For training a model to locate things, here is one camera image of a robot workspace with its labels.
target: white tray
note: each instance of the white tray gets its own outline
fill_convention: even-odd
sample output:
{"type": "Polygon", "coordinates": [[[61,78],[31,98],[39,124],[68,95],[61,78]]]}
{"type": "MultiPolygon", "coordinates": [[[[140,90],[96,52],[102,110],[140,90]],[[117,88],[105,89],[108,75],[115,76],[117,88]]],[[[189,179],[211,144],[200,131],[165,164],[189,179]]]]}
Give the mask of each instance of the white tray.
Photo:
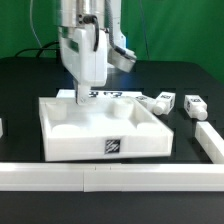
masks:
{"type": "Polygon", "coordinates": [[[46,161],[169,156],[173,132],[135,99],[40,98],[46,161]]]}

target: white block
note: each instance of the white block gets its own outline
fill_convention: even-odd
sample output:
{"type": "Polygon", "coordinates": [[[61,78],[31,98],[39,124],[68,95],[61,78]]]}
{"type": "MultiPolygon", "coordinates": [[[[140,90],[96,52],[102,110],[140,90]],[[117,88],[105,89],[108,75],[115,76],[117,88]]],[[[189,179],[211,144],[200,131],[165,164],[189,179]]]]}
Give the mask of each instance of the white block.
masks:
{"type": "Polygon", "coordinates": [[[154,114],[169,114],[175,104],[175,95],[175,93],[162,92],[156,98],[156,105],[153,108],[154,114]]]}
{"type": "Polygon", "coordinates": [[[84,191],[223,191],[224,166],[144,164],[88,170],[84,191]]]}
{"type": "Polygon", "coordinates": [[[136,97],[136,100],[150,112],[153,111],[153,108],[156,105],[156,100],[148,96],[141,95],[136,97]]]}
{"type": "Polygon", "coordinates": [[[208,117],[207,104],[198,95],[186,95],[184,109],[191,118],[204,121],[208,117]]]}
{"type": "Polygon", "coordinates": [[[0,138],[3,135],[3,128],[2,128],[2,119],[0,118],[0,138]]]}
{"type": "Polygon", "coordinates": [[[0,191],[224,191],[224,165],[0,163],[0,191]]]}
{"type": "Polygon", "coordinates": [[[170,155],[172,130],[135,99],[96,102],[79,106],[71,98],[40,98],[47,161],[170,155]]]}
{"type": "Polygon", "coordinates": [[[224,140],[208,122],[197,122],[195,137],[213,163],[224,163],[224,140]]]}

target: white box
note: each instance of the white box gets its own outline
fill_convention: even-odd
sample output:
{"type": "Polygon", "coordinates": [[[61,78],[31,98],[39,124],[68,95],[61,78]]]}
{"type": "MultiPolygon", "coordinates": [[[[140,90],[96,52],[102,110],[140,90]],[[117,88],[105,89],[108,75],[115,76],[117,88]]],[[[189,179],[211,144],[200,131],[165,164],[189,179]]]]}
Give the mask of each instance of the white box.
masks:
{"type": "Polygon", "coordinates": [[[184,109],[190,118],[206,120],[208,117],[207,104],[198,95],[186,95],[184,100],[184,109]]]}
{"type": "Polygon", "coordinates": [[[135,99],[40,98],[47,161],[169,156],[173,132],[135,99]]]}
{"type": "Polygon", "coordinates": [[[153,107],[153,113],[156,115],[168,115],[175,105],[175,93],[162,92],[156,98],[156,105],[153,107]]]}

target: white border strip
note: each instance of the white border strip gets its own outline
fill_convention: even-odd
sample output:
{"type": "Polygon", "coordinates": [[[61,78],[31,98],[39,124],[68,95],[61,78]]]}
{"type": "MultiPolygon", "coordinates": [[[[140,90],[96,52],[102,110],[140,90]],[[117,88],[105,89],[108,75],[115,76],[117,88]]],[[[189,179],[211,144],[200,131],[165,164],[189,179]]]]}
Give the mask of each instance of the white border strip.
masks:
{"type": "Polygon", "coordinates": [[[0,163],[1,191],[224,191],[224,165],[0,163]]]}

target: black tabletop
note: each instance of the black tabletop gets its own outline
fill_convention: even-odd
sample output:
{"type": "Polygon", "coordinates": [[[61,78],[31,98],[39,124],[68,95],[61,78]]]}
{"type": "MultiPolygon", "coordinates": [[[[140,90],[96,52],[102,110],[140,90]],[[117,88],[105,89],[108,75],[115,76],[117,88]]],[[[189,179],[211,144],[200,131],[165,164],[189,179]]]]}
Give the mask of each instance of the black tabletop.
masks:
{"type": "MultiPolygon", "coordinates": [[[[0,60],[1,162],[45,162],[38,98],[72,88],[72,76],[55,59],[0,60]]],[[[183,109],[185,95],[200,95],[208,104],[207,121],[224,136],[224,86],[201,67],[139,61],[131,74],[109,75],[101,89],[142,91],[149,97],[176,93],[174,109],[159,117],[175,137],[170,157],[94,163],[211,163],[194,138],[197,120],[183,109]]],[[[2,223],[223,223],[223,206],[223,193],[215,192],[0,192],[2,223]]]]}

